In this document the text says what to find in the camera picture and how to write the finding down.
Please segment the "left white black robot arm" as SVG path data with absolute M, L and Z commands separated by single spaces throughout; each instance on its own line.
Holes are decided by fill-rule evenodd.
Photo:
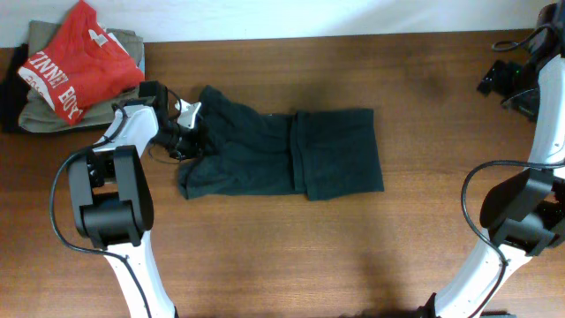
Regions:
M 80 236 L 111 266 L 132 317 L 176 317 L 154 259 L 154 204 L 140 162 L 161 126 L 154 107 L 117 107 L 109 129 L 67 165 Z

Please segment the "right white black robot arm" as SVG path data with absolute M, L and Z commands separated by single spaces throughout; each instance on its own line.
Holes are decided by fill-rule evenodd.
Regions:
M 469 172 L 461 190 L 467 213 L 468 184 L 476 173 L 495 166 L 521 172 L 492 188 L 480 220 L 465 221 L 478 236 L 455 278 L 430 296 L 419 317 L 479 317 L 503 284 L 547 248 L 564 241 L 564 57 L 539 71 L 540 105 L 528 161 L 482 163 Z

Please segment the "dark green Nike t-shirt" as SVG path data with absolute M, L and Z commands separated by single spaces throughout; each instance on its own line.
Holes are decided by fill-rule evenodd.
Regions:
M 371 109 L 260 114 L 211 86 L 200 102 L 207 139 L 177 171 L 187 200 L 303 194 L 326 201 L 385 189 Z

